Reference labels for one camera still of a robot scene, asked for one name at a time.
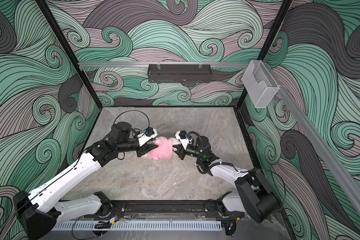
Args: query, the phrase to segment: green wave pattern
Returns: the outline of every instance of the green wave pattern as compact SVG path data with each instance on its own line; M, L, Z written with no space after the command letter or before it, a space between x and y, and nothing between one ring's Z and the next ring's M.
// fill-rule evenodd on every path
M259 156L262 168L274 171L272 167L272 163L274 161L272 161L272 159L270 161L269 158L269 154L272 153L273 149L275 149L273 141L266 133L260 131L255 126L249 126L248 133L253 133L256 137L256 153ZM281 179L277 175L274 175L268 171L264 171L264 175L269 180L272 187L279 193L280 198L282 198L281 200L283 202L285 201L284 209L296 238L299 240L311 240L312 226L309 223L309 217L305 213L305 210L299 200L288 187L286 188L286 199L283 199L284 185Z
M48 46L45 57L50 67L22 56L0 55L0 105L26 89L57 85L68 79L70 62L59 47Z
M89 45L89 34L80 23L53 4L48 3L48 7L52 12L53 17L58 22L61 30L69 31L67 33L67 38L73 45L79 48L85 48Z
M67 17L59 9L50 7L54 14L60 14L64 19ZM16 123L29 128L6 132L0 138L0 187L9 185L29 191L56 175L63 161L69 164L76 159L73 152L86 140L99 110L90 97L82 96L81 91L71 95L78 103L72 113L62 111L57 100L58 88L43 94L44 89L51 89L46 87L62 86L77 73L64 51L54 45L57 39L36 2L2 0L0 11L16 32L14 49L0 54L0 106L9 103L7 108L24 108L17 106L16 101L9 102L14 96L29 96L29 99L24 98L25 101L32 101L30 109L24 108L24 114L32 114L30 118L26 119L27 122ZM87 46L89 36L85 29L73 19L64 21L62 18L56 19L65 26L62 28L64 31L68 30L70 40L76 41L77 46ZM104 39L112 32L113 29L104 31ZM83 103L85 106L80 109L84 110L85 116L78 112ZM8 121L6 117L2 116L0 121ZM6 124L10 124L11 129L18 127L12 122ZM3 216L0 216L0 225L3 226L8 224L6 219L13 208L10 199L0 198L0 208L4 209ZM26 238L19 222L14 223L6 238Z
M251 60L256 60L259 56L261 51L261 48L249 48L249 49L242 49L239 51L235 51L234 53L231 53L230 55L223 58L222 62L242 62L247 63ZM216 71L222 71L222 72L235 72L235 71L241 71L243 68L214 68Z
M109 35L111 33L117 34L120 38L120 43L117 47L114 48L98 48L98 47L89 47L82 48L75 51L75 55L79 61L109 61L116 57L128 56L132 51L132 41L127 34L122 30L108 26L103 29L101 32L102 37L105 41L109 41Z
M17 44L11 53L47 64L44 52L56 37L37 3L34 0L21 1L16 8L14 20Z
M96 94L99 97L100 102L101 102L101 104L103 106L112 106L112 105L114 105L114 103L115 103L114 99L110 95L108 95L106 93L103 93L103 92L100 92L100 91L96 92Z
M250 3L240 0L213 1L200 11L192 22L180 28L197 47L208 39L224 39L232 33L245 30L249 33L249 39L241 41L240 47L250 48L263 35L260 16Z
M360 25L360 0L314 0L313 2L326 5L335 10L344 24L344 40L349 37Z
M341 207L347 213L347 215L352 220L352 222L355 224L355 226L360 230L360 216L357 214L356 209L354 208L354 206L352 205L352 203L350 202L350 200L348 199L348 197L346 196L344 191L338 185L337 181L335 180L335 178L333 177L331 172L328 170L325 170L324 172L327 176L329 184L331 185L333 193L336 195L336 198L339 200ZM333 228L335 228L336 231L341 231L341 233L338 235L346 235L346 236L354 237L354 239L360 239L360 236L357 233L353 233L353 231L350 230L349 228L347 228L345 226L339 227L339 225L342 225L341 223L336 221L336 225L337 225L337 227L333 227Z
M118 58L113 58L110 59L109 61L112 62L117 62L117 61L130 61L130 62L136 62L136 60L134 60L133 58L128 58L128 57L118 57ZM95 77L93 78L93 80L91 80L94 83L98 83L98 84L103 84L106 86L112 86L112 84L104 84L101 80L100 80L100 75L103 72L114 72L117 73L120 77L124 79L125 76L136 76L139 79L148 79L147 76L147 71L148 68L99 68L96 72Z
M111 98L125 97L135 99L154 99L153 96L159 91L157 83L150 83L148 79L144 79L141 84L143 91L139 91L133 88L124 87L119 91L105 91Z
M279 121L278 117L282 118L285 116L284 108L285 108L284 101L280 100L275 105L274 98L271 100L271 102L267 106L269 117L271 118L271 120L275 124L275 126L282 131L287 131L289 129L292 129L296 125L296 120L292 115L289 115L287 122Z
M158 0L158 1L169 11L169 8L167 5L167 0ZM202 10L206 5L208 5L210 2L213 2L213 1L214 0L198 0L197 1L197 12L200 12L200 10ZM176 2L176 4L178 4L179 2L183 2L185 5L185 10L188 8L187 0L176 0L175 2Z
M288 52L288 35L286 32L280 31L275 40L273 41L273 46L276 46L278 40L281 40L283 43L281 48L277 53L268 51L266 56L266 62L272 67L276 67L281 64Z
M128 33L133 50L138 48L161 48L181 56L190 62L216 62L223 58L223 43L216 39L207 39L204 48L210 44L217 46L217 52L208 56L210 51L198 50L192 39L179 27L164 21L152 20L139 24Z
M302 91L307 117L350 174L360 175L360 155L350 157L339 150L353 146L348 134L360 137L360 88L355 87L360 79L355 82L336 73L329 55L314 45L293 45L284 54L282 46L277 54L269 53L267 60L273 67L279 63L293 74Z
M164 97L156 99L152 105L158 106L162 103L176 106L225 106L231 103L232 95L226 92L216 92L200 99L187 100L190 95L187 91L175 91Z

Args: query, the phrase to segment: red wire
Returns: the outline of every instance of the red wire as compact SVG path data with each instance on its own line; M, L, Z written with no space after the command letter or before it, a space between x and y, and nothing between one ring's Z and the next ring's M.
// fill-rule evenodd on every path
M120 217L120 216L121 216L121 214L120 214L119 210L118 210L118 209L114 209L114 210L116 210L116 211L119 213L119 217Z

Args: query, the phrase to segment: black cable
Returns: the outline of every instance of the black cable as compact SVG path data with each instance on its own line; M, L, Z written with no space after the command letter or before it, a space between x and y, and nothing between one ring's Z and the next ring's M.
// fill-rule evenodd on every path
M276 174L281 179L281 181L283 182L283 185L284 185L284 201L281 204L280 208L278 210L276 210L276 211L273 211L273 212L277 212L277 211L281 210L283 208L283 206L284 206L284 203L285 203L286 197L287 197L287 186L285 185L285 182L284 182L283 178L277 172L274 172L274 171L271 171L271 170L268 170L268 169L260 168L258 170L264 170L264 171L272 172L272 173Z
M76 165L77 165L77 163L79 162L79 160L80 160L80 158L81 158L81 156L82 156L82 154L83 154L84 151L85 151L85 149L83 149L83 150L80 152L79 158L77 159L77 161L76 161L75 165L73 166L73 168L76 167Z
M37 197L39 194L36 194L31 200L29 200L28 202L26 202L23 206L21 206L21 207L19 207L19 209L17 210L17 211L15 211L11 216L9 216L7 219L11 219L20 209L22 209L25 205L27 205L30 201L32 201L35 197ZM0 236L1 236L1 233L3 232L3 230L4 230L4 226L5 226L6 224L3 224L1 227L0 227L0 229L1 229L1 231L0 231Z
M228 222L228 223L226 223L226 224L221 225L221 227L225 227L226 225L231 224L231 223L233 223L234 221L237 221L237 219L235 218L235 219L233 219L232 221L230 221L230 222Z
M75 236L73 235L73 228L75 227L75 224L76 224L76 222L77 222L78 220L79 220L79 219L76 219L75 223L72 225L71 234L72 234L72 237L73 237L73 238L75 238L75 239L77 239L77 240L87 240L87 239L97 238L97 237L101 236L101 235L96 235L96 236L89 237L89 238L77 238L77 237L75 237Z
M144 115L147 117L147 119L148 119L148 127L149 127L150 124L149 124L149 118L148 118L148 116L147 116L145 113L143 113L142 111L139 111L139 110L128 110L128 111L125 111L125 112L123 112L123 113L120 113L120 115L115 118L115 121L113 122L113 124L115 124L116 120L117 120L122 114L128 113L128 112L139 112L139 113L144 114Z
M143 132L143 130L139 129L139 128L134 128L134 130L137 129L139 130L140 132Z
M211 170L212 167L217 165L226 165L226 166L234 167L233 164L231 164L230 162L215 162L211 164L205 171L202 171L198 166L197 166L197 170L199 170L201 174L206 174L209 170Z
M200 152L202 152L203 149L204 149L204 143L203 143L202 137L200 136L200 134L198 134L197 132L194 132L194 131L190 131L190 132L188 133L188 137L189 137L189 135L191 135L191 134L194 134L194 135L196 135L198 138L200 138L200 141L202 142L202 145L200 146Z
M123 160L125 158L125 152L123 152L123 158L119 158L119 156L117 156L117 159L119 159L119 160Z
M104 141L109 135L110 135L110 131L101 139L101 141Z

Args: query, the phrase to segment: pink towel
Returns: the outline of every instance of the pink towel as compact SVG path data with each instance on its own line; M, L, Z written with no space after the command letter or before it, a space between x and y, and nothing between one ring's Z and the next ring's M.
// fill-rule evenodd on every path
M171 159L173 151L171 139L167 139L166 137L158 137L153 143L158 145L158 147L147 153L149 159Z

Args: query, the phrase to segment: white bracket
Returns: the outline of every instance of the white bracket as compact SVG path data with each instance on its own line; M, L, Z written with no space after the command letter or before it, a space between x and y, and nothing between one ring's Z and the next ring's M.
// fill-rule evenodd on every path
M137 136L137 138L139 139L139 146L140 147L143 146L144 143L148 142L151 138L154 138L154 137L157 136L157 130L155 128L153 130L154 130L154 134L149 136L149 137L147 135L145 135L146 130L144 130L142 133L140 133Z
M269 64L252 60L241 78L255 108L266 108L280 89Z
M175 134L176 139L178 139L181 142L181 145L183 146L184 149L187 149L188 144L192 144L192 140L188 138L181 139L179 134L180 131L177 131Z

